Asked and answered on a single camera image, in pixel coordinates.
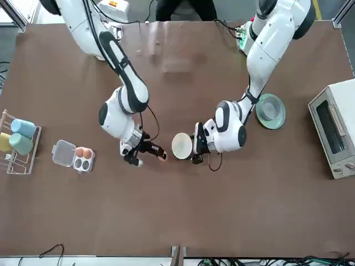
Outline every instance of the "toaster oven handle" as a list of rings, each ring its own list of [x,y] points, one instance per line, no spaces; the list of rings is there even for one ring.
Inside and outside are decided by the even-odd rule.
[[[343,126],[342,126],[342,124],[340,122],[340,119],[339,119],[339,116],[338,116],[338,113],[337,113],[337,110],[336,110],[335,106],[332,105],[332,104],[329,104],[328,105],[328,110],[329,110],[329,112],[331,114],[331,117],[333,119],[333,122],[334,122],[337,130],[338,130],[339,135],[344,137],[346,134],[345,134],[344,128],[343,128]]]

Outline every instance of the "yellow sign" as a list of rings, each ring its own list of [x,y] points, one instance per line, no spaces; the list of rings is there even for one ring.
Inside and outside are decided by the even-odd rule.
[[[115,2],[115,1],[110,1],[110,2],[109,2],[109,5],[110,5],[110,6],[113,6],[113,7],[116,7],[117,4],[118,4],[118,3]]]

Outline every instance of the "egg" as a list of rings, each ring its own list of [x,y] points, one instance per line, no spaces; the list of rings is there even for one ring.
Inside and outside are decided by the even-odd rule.
[[[89,149],[85,149],[83,154],[85,159],[90,159],[92,156],[92,153]]]
[[[75,149],[75,155],[78,156],[78,157],[83,157],[83,155],[84,155],[83,148],[76,148]]]

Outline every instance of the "brown table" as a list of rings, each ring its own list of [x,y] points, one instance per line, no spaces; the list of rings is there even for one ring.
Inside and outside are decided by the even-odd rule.
[[[285,125],[266,130],[251,116],[245,148],[224,154],[216,173],[175,160],[170,146],[245,90],[235,40],[215,23],[169,22],[126,26],[122,44],[149,86],[157,143],[170,160],[126,164],[98,124],[119,78],[82,53],[66,26],[30,25],[17,38],[0,107],[43,133],[31,176],[1,173],[0,255],[64,243],[80,255],[169,255],[182,244],[189,256],[355,257],[355,179],[333,180],[307,108],[327,84],[352,78],[331,22],[293,42],[266,86],[285,103]],[[144,126],[156,133],[148,111]],[[95,150],[92,173],[52,162],[60,139]],[[218,155],[211,160],[218,165]]]

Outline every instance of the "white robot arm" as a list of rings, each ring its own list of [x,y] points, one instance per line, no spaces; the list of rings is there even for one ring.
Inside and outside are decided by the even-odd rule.
[[[149,152],[165,160],[166,153],[150,141],[132,119],[132,114],[148,107],[149,93],[119,42],[106,29],[90,0],[40,0],[52,14],[62,15],[74,40],[87,54],[106,60],[119,75],[123,86],[114,90],[99,112],[101,127],[120,139],[120,152],[130,164],[141,166],[138,151]]]
[[[215,117],[198,122],[194,164],[211,151],[235,151],[246,142],[245,125],[277,63],[291,40],[302,37],[315,19],[311,0],[259,0],[253,22],[242,26],[240,49],[247,54],[249,86],[239,101],[221,101]]]

